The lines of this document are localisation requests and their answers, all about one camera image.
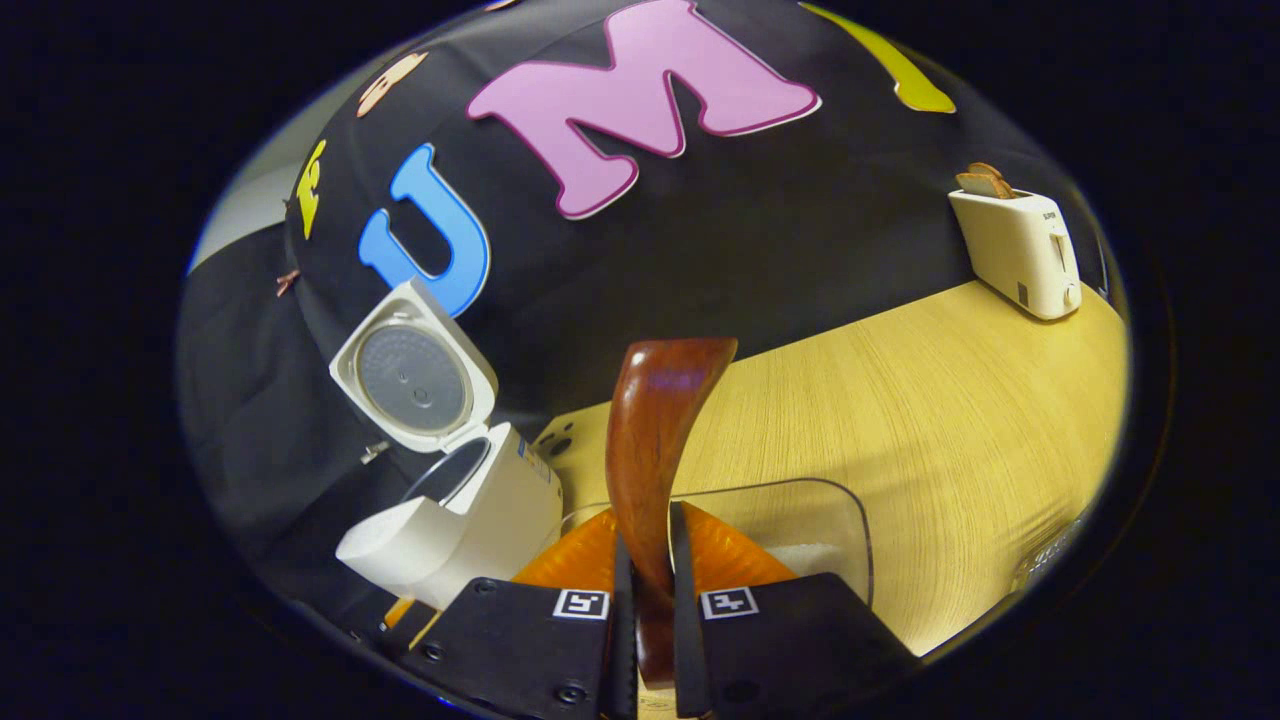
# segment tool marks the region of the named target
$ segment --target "black fabric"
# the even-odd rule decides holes
[[[634,158],[640,178],[599,214],[562,218],[541,161],[500,122],[470,120],[465,108],[522,60],[607,65],[600,23],[626,4],[524,0],[408,44],[428,59],[358,120],[357,92],[321,133],[310,240],[291,200],[285,225],[234,242],[191,273],[178,331],[184,430],[227,532],[276,589],[330,618],[376,605],[371,593],[381,591],[333,551],[438,459],[393,443],[361,465],[364,448],[385,438],[326,368],[388,292],[357,256],[374,210],[388,209],[425,269],[448,264],[430,222],[389,196],[401,161],[424,142],[485,225],[489,278],[458,323],[498,374],[492,420],[513,421],[529,439],[552,416],[608,400],[634,341],[735,336],[746,357],[973,279],[946,199],[973,160],[1056,199],[1082,279],[1103,283],[1096,219],[1025,133],[904,50],[959,111],[908,109],[860,44],[794,3],[705,0],[698,10],[813,87],[818,111],[714,137],[698,127],[699,104],[677,82],[684,155],[658,158],[586,131],[605,154]],[[300,279],[276,299],[274,278],[293,269]]]

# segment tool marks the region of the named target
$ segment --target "letter m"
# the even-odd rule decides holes
[[[561,184],[556,208],[577,220],[635,184],[639,167],[605,158],[579,127],[612,135],[664,158],[685,150],[672,76],[701,102],[698,124],[712,135],[756,132],[813,113],[822,99],[788,82],[699,15],[689,0],[649,0],[604,20],[612,65],[526,61],[471,100],[467,117],[497,117],[543,160]]]

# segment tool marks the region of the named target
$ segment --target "screw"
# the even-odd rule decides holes
[[[556,700],[564,705],[577,705],[586,700],[586,691],[577,685],[561,685],[556,688]]]

